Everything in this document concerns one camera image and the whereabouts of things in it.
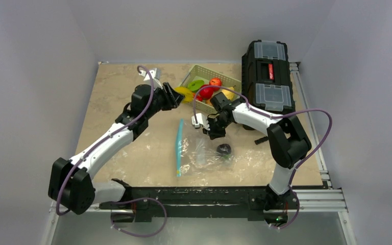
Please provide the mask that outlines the green yellow fake mango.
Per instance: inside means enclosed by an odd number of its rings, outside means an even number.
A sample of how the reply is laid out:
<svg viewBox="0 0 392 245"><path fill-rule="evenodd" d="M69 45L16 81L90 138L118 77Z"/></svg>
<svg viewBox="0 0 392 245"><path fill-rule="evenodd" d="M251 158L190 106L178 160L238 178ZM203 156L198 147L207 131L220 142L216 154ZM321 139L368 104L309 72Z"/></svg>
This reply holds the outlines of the green yellow fake mango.
<svg viewBox="0 0 392 245"><path fill-rule="evenodd" d="M180 86L174 88L174 91L184 96L182 103L190 103L193 101L194 93L190 89Z"/></svg>

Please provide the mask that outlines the dark purple fake fruit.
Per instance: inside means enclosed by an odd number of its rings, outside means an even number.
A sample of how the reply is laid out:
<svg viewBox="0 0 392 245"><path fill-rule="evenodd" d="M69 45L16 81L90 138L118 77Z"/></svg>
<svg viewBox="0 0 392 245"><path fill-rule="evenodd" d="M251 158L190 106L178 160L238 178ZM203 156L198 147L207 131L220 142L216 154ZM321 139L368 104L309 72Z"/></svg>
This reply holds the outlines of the dark purple fake fruit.
<svg viewBox="0 0 392 245"><path fill-rule="evenodd" d="M229 144L223 143L217 146L216 152L218 156L229 159L232 154L232 148Z"/></svg>

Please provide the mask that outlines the red fake apple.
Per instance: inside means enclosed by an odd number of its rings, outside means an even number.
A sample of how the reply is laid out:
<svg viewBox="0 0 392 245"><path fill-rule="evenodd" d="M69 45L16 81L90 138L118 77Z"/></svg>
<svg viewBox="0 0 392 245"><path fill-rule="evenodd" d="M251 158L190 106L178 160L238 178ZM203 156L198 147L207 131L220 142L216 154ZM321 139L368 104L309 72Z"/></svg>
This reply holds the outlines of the red fake apple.
<svg viewBox="0 0 392 245"><path fill-rule="evenodd" d="M214 90L212 87L209 88L203 88L200 92L199 92L199 96L203 99L203 100L208 100L210 99L214 94Z"/></svg>

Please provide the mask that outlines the yellow fake lemon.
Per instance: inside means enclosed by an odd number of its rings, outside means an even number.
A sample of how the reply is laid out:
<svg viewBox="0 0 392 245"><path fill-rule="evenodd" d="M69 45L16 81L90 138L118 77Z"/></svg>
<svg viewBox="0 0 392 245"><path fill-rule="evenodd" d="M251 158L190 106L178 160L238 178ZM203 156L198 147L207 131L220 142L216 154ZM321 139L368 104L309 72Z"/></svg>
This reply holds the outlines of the yellow fake lemon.
<svg viewBox="0 0 392 245"><path fill-rule="evenodd" d="M233 101L235 97L234 91L234 87L227 87L227 89L222 89L221 93L223 93L228 100Z"/></svg>

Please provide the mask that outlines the clear zip bag blue seal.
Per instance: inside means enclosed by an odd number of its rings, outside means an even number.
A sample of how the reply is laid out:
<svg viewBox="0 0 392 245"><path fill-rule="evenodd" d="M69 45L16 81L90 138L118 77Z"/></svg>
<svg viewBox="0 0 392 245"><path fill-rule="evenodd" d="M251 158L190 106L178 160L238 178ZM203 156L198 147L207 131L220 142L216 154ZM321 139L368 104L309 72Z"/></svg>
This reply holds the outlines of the clear zip bag blue seal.
<svg viewBox="0 0 392 245"><path fill-rule="evenodd" d="M227 143L232 148L229 159L217 155L218 145ZM192 176L231 169L234 163L234 149L229 137L211 140L202 131L194 129L191 122L179 121L176 140L176 176Z"/></svg>

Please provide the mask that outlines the red orange fake tomato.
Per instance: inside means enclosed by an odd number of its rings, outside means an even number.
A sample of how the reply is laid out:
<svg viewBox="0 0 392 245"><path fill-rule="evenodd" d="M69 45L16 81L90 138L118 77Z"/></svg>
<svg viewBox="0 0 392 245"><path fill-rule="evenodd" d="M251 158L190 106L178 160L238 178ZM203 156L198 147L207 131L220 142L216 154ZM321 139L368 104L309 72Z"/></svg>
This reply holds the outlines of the red orange fake tomato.
<svg viewBox="0 0 392 245"><path fill-rule="evenodd" d="M200 102L203 102L203 101L204 101L204 99L203 99L201 96L199 96L199 95L197 95L197 96L195 97L195 99L196 99L197 101L200 101Z"/></svg>

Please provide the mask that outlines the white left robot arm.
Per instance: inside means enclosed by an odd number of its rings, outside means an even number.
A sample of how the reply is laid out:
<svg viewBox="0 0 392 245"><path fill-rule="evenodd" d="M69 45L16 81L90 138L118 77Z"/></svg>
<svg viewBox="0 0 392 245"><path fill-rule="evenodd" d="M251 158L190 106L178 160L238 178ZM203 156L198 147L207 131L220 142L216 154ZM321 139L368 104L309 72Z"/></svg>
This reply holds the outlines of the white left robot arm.
<svg viewBox="0 0 392 245"><path fill-rule="evenodd" d="M120 209L130 206L132 195L119 180L93 184L93 177L122 148L137 139L159 111L178 108L184 96L167 83L153 88L138 85L108 131L87 149L52 165L48 196L56 201L59 215L82 214L93 204L112 202Z"/></svg>

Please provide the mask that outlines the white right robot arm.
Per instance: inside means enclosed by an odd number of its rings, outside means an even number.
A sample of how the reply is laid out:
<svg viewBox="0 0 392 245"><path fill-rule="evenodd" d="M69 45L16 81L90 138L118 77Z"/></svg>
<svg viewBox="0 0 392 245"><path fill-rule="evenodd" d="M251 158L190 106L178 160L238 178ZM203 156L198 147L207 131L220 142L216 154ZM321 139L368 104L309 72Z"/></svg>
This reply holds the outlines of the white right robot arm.
<svg viewBox="0 0 392 245"><path fill-rule="evenodd" d="M244 96L231 101L218 93L211 103L216 110L215 117L201 113L195 113L192 117L193 126L202 128L210 139L225 137L226 127L231 123L245 125L267 137L276 166L268 184L266 201L271 207L280 207L286 201L296 168L312 149L300 120L295 113L280 115L255 108Z"/></svg>

